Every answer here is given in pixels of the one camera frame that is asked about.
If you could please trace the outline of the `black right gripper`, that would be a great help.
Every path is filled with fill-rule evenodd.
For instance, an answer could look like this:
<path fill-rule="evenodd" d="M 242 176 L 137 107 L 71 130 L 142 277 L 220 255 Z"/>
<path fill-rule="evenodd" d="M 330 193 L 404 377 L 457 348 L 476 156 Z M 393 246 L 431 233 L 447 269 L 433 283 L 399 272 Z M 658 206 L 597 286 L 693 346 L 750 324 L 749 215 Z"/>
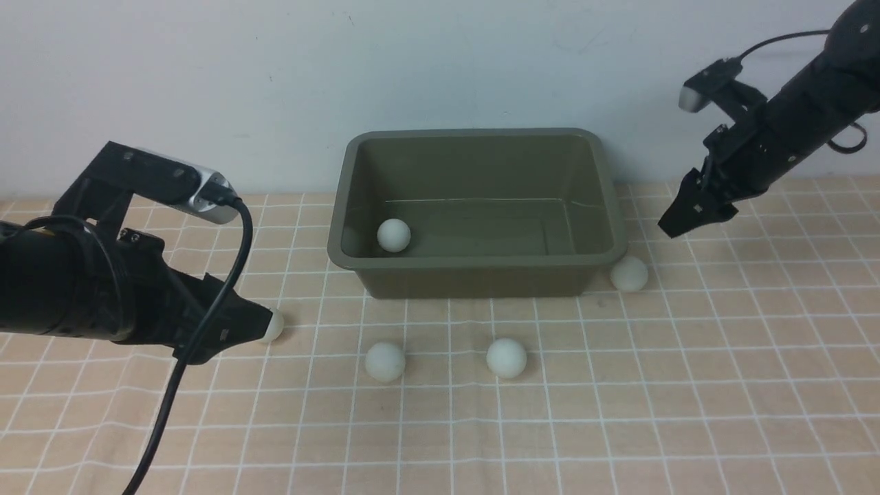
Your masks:
<path fill-rule="evenodd" d="M 860 128 L 859 118 L 860 76 L 818 56 L 766 103 L 706 138 L 702 171 L 686 173 L 659 228 L 675 239 L 733 219 L 739 210 L 732 203 L 763 194 L 824 145 L 840 154 L 858 153 L 860 145 L 834 138 Z"/>

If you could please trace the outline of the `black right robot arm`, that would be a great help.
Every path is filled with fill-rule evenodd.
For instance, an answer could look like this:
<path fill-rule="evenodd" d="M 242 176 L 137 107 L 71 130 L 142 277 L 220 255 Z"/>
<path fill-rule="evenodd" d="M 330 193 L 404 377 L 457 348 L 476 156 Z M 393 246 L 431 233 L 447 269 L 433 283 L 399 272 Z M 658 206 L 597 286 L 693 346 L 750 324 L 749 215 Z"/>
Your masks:
<path fill-rule="evenodd" d="M 680 109 L 715 104 L 733 123 L 704 139 L 702 167 L 686 173 L 658 221 L 664 234 L 729 221 L 739 201 L 765 194 L 824 145 L 841 154 L 864 149 L 866 138 L 850 147 L 834 138 L 848 127 L 864 132 L 858 119 L 878 111 L 878 16 L 877 1 L 852 3 L 824 30 L 823 50 L 773 97 L 738 80 L 744 56 L 716 60 L 684 82 Z"/>

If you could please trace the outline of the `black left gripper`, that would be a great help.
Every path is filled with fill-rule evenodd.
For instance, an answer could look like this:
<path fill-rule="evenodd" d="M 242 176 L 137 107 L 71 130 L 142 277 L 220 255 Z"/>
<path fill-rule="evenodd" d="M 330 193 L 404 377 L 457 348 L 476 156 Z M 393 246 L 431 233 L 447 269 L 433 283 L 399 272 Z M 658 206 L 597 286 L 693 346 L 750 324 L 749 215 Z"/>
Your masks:
<path fill-rule="evenodd" d="M 134 322 L 121 345 L 162 345 L 186 364 L 206 364 L 240 344 L 272 342 L 267 325 L 272 308 L 246 300 L 233 289 L 214 310 L 194 351 L 189 343 L 223 282 L 210 274 L 195 278 L 164 260 L 166 242 L 152 234 L 122 230 L 117 241 L 134 294 Z"/>

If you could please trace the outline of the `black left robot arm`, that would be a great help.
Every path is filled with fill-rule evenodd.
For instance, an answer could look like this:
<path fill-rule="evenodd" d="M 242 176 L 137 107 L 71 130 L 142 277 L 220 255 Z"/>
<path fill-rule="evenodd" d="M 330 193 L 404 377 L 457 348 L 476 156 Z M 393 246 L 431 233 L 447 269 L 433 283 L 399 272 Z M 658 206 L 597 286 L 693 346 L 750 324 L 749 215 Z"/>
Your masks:
<path fill-rule="evenodd" d="M 35 230 L 2 223 L 2 330 L 166 346 L 189 364 L 279 338 L 279 310 L 230 292 L 188 353 L 224 282 L 167 266 L 164 247 L 163 239 L 129 229 L 111 241 L 81 223 Z"/>

